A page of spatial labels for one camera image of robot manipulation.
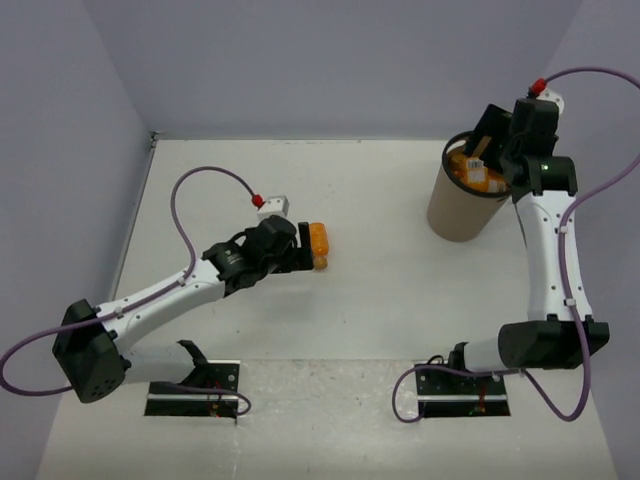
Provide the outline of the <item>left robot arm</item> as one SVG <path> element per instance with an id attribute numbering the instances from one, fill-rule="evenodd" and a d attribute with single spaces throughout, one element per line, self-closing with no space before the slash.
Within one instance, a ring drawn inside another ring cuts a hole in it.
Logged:
<path id="1" fill-rule="evenodd" d="M 164 352 L 137 348 L 144 337 L 185 313 L 255 286 L 270 274 L 313 267 L 309 223 L 271 216 L 214 244 L 186 270 L 126 298 L 66 311 L 52 352 L 83 403 L 125 383 L 157 382 L 192 394 L 219 395 L 212 365 L 191 340 Z"/>

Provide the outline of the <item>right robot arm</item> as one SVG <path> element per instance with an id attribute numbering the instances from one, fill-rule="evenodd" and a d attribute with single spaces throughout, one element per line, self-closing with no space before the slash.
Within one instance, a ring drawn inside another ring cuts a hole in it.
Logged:
<path id="1" fill-rule="evenodd" d="M 524 322 L 504 324 L 485 341 L 451 351 L 448 385 L 467 393 L 482 375 L 522 369 L 573 370 L 606 345 L 609 326 L 593 317 L 584 291 L 574 214 L 574 162 L 557 156 L 557 104 L 521 98 L 513 110 L 486 107 L 465 141 L 465 154 L 505 179 L 526 247 L 529 304 Z"/>

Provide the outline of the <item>orange bottle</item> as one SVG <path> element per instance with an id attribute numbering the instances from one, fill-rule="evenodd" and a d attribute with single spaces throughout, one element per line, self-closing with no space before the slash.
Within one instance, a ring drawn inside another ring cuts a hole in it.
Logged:
<path id="1" fill-rule="evenodd" d="M 481 192 L 488 191 L 489 173 L 481 159 L 456 154 L 449 160 L 449 166 L 463 185 Z"/>
<path id="2" fill-rule="evenodd" d="M 313 265 L 315 270 L 323 270 L 328 266 L 330 251 L 326 227 L 323 223 L 313 222 L 309 226 Z"/>

